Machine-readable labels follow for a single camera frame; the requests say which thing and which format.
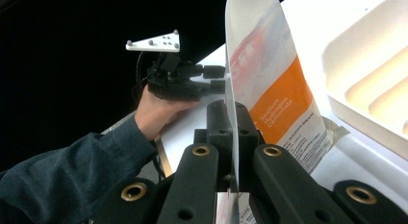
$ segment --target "white tray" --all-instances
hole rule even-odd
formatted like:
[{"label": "white tray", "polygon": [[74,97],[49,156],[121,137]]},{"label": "white tray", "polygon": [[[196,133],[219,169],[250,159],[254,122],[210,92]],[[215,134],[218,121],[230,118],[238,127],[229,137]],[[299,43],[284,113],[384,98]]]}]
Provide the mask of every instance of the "white tray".
[{"label": "white tray", "polygon": [[408,0],[367,13],[328,44],[322,64],[333,113],[408,160]]}]

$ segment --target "black mount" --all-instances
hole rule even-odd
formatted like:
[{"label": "black mount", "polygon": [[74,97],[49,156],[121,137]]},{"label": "black mount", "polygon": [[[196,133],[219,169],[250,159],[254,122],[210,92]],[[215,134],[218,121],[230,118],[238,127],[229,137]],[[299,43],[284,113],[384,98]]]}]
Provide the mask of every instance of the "black mount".
[{"label": "black mount", "polygon": [[[319,186],[286,149],[263,143],[244,105],[236,109],[239,191],[250,193],[257,223],[408,223],[401,208],[366,184]],[[139,178],[120,183],[93,223],[215,223],[217,192],[234,180],[231,157],[226,108],[215,101],[207,107],[207,129],[195,131],[177,172],[156,185]]]},{"label": "black mount", "polygon": [[223,78],[225,67],[180,62],[178,53],[160,53],[159,58],[147,69],[147,83],[150,92],[167,100],[199,101],[202,96],[225,92],[223,80],[202,83],[190,79],[201,74],[204,79]]}]

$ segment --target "gray fabric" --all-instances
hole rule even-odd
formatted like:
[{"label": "gray fabric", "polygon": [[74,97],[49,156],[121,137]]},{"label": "gray fabric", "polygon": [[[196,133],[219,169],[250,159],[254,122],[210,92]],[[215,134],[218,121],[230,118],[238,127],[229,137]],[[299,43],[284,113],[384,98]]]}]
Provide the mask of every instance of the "gray fabric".
[{"label": "gray fabric", "polygon": [[15,215],[23,211],[34,223],[80,223],[112,187],[138,175],[155,151],[128,119],[104,136],[89,134],[11,168],[0,181],[0,204]]}]

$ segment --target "orange stripe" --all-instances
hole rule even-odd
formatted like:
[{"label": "orange stripe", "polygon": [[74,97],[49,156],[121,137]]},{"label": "orange stripe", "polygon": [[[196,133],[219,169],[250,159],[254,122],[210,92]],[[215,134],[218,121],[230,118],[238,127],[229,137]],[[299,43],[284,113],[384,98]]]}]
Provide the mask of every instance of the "orange stripe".
[{"label": "orange stripe", "polygon": [[313,95],[307,86],[299,58],[267,89],[250,115],[268,143],[276,143],[310,107]]}]

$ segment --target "white surface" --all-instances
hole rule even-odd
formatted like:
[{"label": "white surface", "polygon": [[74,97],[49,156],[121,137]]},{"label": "white surface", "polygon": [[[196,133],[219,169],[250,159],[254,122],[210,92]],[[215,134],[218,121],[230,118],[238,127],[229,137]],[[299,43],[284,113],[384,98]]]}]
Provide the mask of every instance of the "white surface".
[{"label": "white surface", "polygon": [[[346,179],[367,183],[408,212],[408,162],[333,115],[326,95],[321,61],[321,54],[332,39],[382,1],[285,0],[282,7],[320,113],[351,132],[323,158],[312,176],[329,189]],[[225,65],[224,47],[217,49],[204,62]],[[203,106],[196,109],[205,111]],[[203,111],[197,115],[189,113],[190,117],[174,124],[177,128],[169,129],[171,134],[163,134],[162,141],[172,168],[178,165],[184,148],[192,144],[194,127],[205,128]]]}]

